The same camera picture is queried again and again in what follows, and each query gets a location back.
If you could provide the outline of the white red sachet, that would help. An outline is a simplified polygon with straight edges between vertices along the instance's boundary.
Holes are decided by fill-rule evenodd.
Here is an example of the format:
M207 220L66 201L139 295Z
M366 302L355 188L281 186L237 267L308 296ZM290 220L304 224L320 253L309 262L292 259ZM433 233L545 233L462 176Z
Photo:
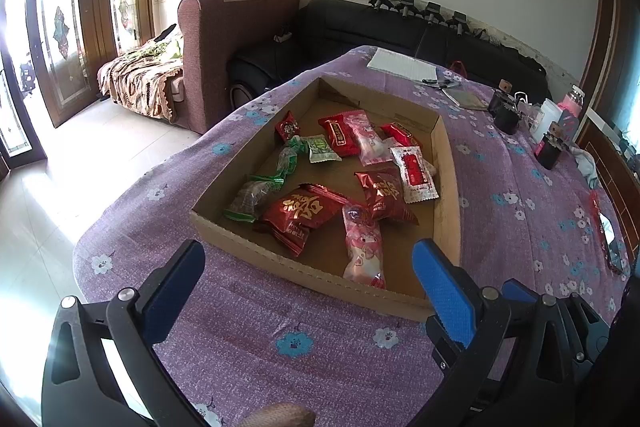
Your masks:
M406 204L439 198L433 177L418 146L396 146L390 149L399 169Z

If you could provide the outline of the pink cartoon snack packet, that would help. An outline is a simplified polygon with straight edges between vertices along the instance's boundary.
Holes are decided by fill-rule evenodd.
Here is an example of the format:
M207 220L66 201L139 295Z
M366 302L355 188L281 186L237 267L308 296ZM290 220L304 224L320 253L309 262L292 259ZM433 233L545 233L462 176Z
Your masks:
M392 160L390 143L380 138L364 110L350 110L343 114L343 118L358 145L358 157L363 167L380 165Z

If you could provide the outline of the small red snack packet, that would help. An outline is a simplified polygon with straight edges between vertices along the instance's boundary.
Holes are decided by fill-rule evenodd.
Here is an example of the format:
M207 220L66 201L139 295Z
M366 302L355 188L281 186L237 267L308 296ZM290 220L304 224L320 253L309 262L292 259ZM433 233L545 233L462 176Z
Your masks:
M421 142L416 139L414 134L399 122L389 122L382 124L381 130L387 138L394 138L401 146L416 146L421 148Z

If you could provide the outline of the dark red gold-character snack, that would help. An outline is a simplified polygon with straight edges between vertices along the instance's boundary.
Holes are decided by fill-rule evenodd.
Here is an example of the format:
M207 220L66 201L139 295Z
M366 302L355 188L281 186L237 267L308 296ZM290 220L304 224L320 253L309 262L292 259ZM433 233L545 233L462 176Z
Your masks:
M302 183L268 205L253 230L272 235L298 257L310 233L323 227L349 202L349 198L324 185Z

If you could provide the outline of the green leaf snack packet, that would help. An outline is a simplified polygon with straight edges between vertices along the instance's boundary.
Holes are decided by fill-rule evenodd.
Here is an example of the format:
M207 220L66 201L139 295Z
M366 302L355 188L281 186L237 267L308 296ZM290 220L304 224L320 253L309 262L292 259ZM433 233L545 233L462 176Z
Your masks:
M341 161L342 158L332 147L322 134L303 136L308 158L311 164L320 164L326 161Z

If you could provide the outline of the long red black-label snack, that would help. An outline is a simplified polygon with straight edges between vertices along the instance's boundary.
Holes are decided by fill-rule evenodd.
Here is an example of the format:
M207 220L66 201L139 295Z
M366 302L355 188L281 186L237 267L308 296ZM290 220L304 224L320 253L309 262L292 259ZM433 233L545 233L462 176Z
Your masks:
M360 147L346 124L347 113L338 113L318 119L318 125L326 132L329 146L340 157L358 156Z

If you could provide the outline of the green clear candy packet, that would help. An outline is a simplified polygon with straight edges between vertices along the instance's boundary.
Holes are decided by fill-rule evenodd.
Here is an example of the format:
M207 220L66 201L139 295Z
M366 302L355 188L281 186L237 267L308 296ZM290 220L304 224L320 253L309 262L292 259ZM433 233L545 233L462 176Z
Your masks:
M268 197L281 190L298 165L298 156L308 150L304 140L294 135L280 150L276 173L273 176L253 174L242 185L232 203L222 212L224 217L236 222L255 222Z

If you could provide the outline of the small dark red snack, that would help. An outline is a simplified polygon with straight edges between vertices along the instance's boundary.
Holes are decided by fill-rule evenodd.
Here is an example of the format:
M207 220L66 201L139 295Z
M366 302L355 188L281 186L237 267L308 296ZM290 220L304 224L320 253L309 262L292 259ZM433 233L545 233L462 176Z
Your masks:
M274 133L279 143L290 141L293 136L300 135L300 128L294 114L288 110L285 116L274 126Z

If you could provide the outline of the wooden bench backrest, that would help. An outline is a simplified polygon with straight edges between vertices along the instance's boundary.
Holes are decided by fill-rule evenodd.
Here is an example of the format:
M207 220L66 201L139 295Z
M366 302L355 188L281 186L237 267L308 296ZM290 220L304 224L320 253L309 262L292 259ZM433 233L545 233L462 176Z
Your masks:
M578 133L577 144L596 161L600 182L611 199L622 230L627 255L634 261L639 254L639 181L610 139L591 120L587 120Z

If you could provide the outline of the far black jar with cork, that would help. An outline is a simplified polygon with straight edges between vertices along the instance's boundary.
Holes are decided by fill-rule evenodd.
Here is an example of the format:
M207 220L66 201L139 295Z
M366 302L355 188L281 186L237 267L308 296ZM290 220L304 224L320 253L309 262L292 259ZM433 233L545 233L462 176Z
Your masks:
M511 90L512 84L501 79L487 107L494 126L508 135L514 135L518 131L521 121Z

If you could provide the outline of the purple floral tablecloth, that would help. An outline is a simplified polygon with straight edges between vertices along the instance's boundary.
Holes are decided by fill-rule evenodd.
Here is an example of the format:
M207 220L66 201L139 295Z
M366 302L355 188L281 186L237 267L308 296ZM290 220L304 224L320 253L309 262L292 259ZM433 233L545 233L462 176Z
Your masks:
M375 72L360 46L236 110L145 173L81 237L75 279L112 300L191 239L198 281L153 353L209 426L278 402L320 426L402 426L442 380L425 321L474 329L420 253L436 244L476 285L518 280L561 322L610 324L631 267L613 269L615 215L574 158Z

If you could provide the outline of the pink thermos bottle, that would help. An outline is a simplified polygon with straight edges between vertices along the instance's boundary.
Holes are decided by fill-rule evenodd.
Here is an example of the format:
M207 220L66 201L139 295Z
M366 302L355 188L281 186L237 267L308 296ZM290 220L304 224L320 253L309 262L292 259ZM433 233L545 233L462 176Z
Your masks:
M573 86L570 87L570 91L564 95L563 100L558 103L558 106L560 109L566 110L573 117L578 118L580 113L582 113L584 101L585 92L582 91L577 84L573 84Z

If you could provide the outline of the white paper notebook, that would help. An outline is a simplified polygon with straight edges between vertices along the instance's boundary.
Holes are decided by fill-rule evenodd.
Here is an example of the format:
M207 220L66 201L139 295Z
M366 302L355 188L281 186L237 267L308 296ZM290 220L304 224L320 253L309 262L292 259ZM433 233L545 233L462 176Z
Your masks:
M367 68L416 82L438 80L434 65L382 48L374 52Z

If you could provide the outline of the patterned blanket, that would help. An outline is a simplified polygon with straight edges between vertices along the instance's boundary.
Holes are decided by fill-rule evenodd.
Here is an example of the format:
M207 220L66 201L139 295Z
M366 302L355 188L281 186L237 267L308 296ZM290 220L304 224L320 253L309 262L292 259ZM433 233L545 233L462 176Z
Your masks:
M98 70L103 95L142 116L177 120L176 104L184 101L183 36L149 40L114 58Z

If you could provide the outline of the black leather sofa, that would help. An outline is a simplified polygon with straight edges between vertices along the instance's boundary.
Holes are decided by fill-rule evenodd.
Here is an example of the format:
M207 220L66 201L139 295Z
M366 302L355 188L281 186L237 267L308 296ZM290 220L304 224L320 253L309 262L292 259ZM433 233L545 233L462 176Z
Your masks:
M358 46L378 46L439 66L459 62L466 77L485 86L506 80L534 102L550 98L547 72L536 60L492 43L485 29L470 29L459 12L445 20L438 5L419 11L409 1L383 9L379 1L311 0L271 35L232 54L227 63L231 107Z

